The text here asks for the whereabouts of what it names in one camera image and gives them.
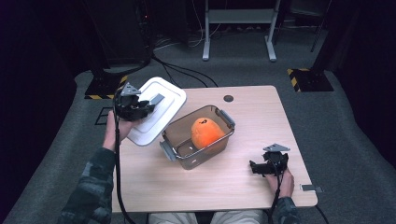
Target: black base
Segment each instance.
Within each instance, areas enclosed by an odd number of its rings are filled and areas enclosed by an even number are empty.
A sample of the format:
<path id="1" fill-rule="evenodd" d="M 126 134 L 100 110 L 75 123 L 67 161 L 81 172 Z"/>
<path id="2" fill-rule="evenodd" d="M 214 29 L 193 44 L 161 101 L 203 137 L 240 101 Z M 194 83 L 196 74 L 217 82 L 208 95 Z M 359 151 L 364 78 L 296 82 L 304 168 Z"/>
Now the black base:
<path id="1" fill-rule="evenodd" d="M 324 73 L 309 69 L 289 69 L 288 73 L 295 91 L 334 91 Z"/>
<path id="2" fill-rule="evenodd" d="M 94 77 L 85 91 L 85 99 L 112 99 L 116 90 L 125 82 L 123 76 Z"/>

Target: yellow black tape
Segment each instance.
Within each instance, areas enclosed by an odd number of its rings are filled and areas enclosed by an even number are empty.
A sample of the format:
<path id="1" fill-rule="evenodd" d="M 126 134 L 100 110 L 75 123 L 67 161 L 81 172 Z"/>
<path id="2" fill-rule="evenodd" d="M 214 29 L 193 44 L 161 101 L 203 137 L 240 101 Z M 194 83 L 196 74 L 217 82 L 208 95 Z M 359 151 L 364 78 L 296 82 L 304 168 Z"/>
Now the yellow black tape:
<path id="1" fill-rule="evenodd" d="M 128 76 L 124 76 L 120 80 L 120 84 L 117 87 L 117 90 L 122 88 L 125 85 L 126 80 L 128 79 Z M 107 95 L 85 95 L 84 99 L 88 100 L 107 100 L 107 99 L 113 99 L 114 94 L 107 94 Z"/>
<path id="2" fill-rule="evenodd" d="M 301 91 L 300 86 L 298 85 L 297 79 L 295 75 L 293 74 L 294 71 L 299 70 L 299 71 L 309 71 L 307 68 L 301 68 L 301 69 L 288 69 L 288 74 L 291 80 L 291 85 L 293 86 L 295 91 Z"/>

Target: table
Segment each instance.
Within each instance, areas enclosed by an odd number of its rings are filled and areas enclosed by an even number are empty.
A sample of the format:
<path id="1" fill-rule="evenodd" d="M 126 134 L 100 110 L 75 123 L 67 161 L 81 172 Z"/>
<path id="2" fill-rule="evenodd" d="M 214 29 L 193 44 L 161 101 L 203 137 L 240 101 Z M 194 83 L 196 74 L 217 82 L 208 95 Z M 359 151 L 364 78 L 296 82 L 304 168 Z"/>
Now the table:
<path id="1" fill-rule="evenodd" d="M 274 8 L 265 9 L 209 9 L 208 0 L 205 0 L 205 45 L 202 59 L 209 60 L 210 51 L 210 23 L 270 23 L 269 34 L 266 35 L 265 45 L 267 46 L 270 62 L 276 62 L 276 55 L 272 38 L 276 26 L 277 13 L 279 11 L 280 0 L 276 0 Z"/>
<path id="2" fill-rule="evenodd" d="M 192 170 L 169 161 L 160 147 L 161 136 L 146 147 L 129 139 L 120 146 L 121 193 L 128 212 L 170 212 L 269 208 L 274 195 L 249 161 L 264 163 L 262 150 L 273 143 L 289 147 L 289 168 L 295 177 L 293 200 L 298 207 L 314 206 L 313 191 L 303 158 L 285 111 L 273 86 L 186 89 L 187 102 L 175 119 L 205 105 L 224 110 L 235 122 L 235 132 L 220 154 Z M 233 101 L 223 100 L 231 95 Z M 113 190 L 113 212 L 120 212 Z"/>

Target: metal container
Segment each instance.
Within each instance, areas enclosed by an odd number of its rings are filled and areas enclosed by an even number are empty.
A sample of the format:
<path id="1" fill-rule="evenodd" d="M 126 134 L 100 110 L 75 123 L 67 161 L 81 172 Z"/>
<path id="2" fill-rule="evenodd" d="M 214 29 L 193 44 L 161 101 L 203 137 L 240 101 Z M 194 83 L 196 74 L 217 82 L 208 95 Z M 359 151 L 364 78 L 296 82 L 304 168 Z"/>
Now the metal container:
<path id="1" fill-rule="evenodd" d="M 202 149 L 197 149 L 191 141 L 191 126 L 199 118 L 213 119 L 225 133 Z M 206 105 L 170 123 L 163 131 L 164 141 L 160 145 L 170 161 L 178 160 L 184 169 L 190 170 L 223 151 L 234 127 L 235 123 L 225 111 L 214 105 Z"/>

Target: table top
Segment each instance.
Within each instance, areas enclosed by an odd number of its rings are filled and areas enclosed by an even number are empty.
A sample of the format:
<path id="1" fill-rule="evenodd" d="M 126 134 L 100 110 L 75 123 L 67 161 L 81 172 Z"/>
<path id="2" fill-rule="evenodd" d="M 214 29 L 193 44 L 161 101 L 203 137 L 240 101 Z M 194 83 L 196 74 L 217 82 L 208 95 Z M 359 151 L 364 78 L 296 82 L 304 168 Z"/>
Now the table top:
<path id="1" fill-rule="evenodd" d="M 314 206 L 313 191 L 300 190 L 311 180 L 276 88 L 245 86 L 185 89 L 187 102 L 173 120 L 205 105 L 224 110 L 235 122 L 234 134 L 220 154 L 192 170 L 169 161 L 158 136 L 146 147 L 129 139 L 120 146 L 121 195 L 128 212 L 216 211 L 269 208 L 274 199 L 268 182 L 253 174 L 249 161 L 264 163 L 264 147 L 289 147 L 288 166 L 294 175 L 292 199 L 298 207 Z M 223 100 L 231 95 L 233 101 Z M 120 212 L 116 186 L 113 212 Z"/>

